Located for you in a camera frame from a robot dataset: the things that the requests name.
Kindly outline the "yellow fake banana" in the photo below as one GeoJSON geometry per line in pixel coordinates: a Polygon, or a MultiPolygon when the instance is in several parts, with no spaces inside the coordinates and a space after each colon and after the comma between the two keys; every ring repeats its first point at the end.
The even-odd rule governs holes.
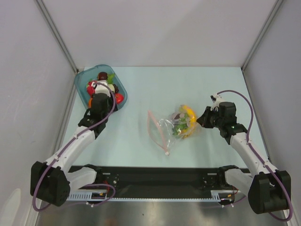
{"type": "Polygon", "coordinates": [[[197,127],[197,116],[196,113],[187,105],[181,105],[180,111],[180,135],[182,139],[191,136],[197,127]]]}

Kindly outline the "clear zip top bag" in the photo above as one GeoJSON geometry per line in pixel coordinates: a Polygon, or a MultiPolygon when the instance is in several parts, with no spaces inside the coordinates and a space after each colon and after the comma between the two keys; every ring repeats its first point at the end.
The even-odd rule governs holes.
{"type": "Polygon", "coordinates": [[[169,156],[172,147],[177,141],[183,140],[180,135],[180,106],[174,113],[165,118],[160,118],[154,112],[148,111],[147,115],[147,130],[151,140],[160,147],[165,155],[169,156]]]}

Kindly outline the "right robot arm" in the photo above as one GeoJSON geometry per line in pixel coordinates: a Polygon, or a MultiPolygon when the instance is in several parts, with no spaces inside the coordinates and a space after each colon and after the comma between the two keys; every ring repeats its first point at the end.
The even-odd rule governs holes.
{"type": "Polygon", "coordinates": [[[220,188],[237,188],[248,198],[249,205],[256,214],[292,210],[290,175],[285,170],[279,171],[258,153],[247,129],[237,123],[234,103],[213,98],[213,105],[206,107],[197,123],[203,128],[217,128],[250,172],[247,175],[236,166],[221,167],[223,173],[217,177],[220,188]]]}

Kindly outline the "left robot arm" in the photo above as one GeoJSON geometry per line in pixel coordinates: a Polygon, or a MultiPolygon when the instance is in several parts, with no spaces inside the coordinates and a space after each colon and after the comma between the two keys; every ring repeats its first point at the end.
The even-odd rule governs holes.
{"type": "Polygon", "coordinates": [[[69,141],[44,162],[37,161],[33,164],[30,194],[36,211],[43,211],[43,208],[37,207],[36,199],[60,207],[71,192],[86,186],[99,188],[103,185],[103,176],[98,167],[85,165],[74,172],[70,172],[70,169],[84,149],[105,129],[116,105],[114,94],[94,95],[91,107],[86,110],[69,141]]]}

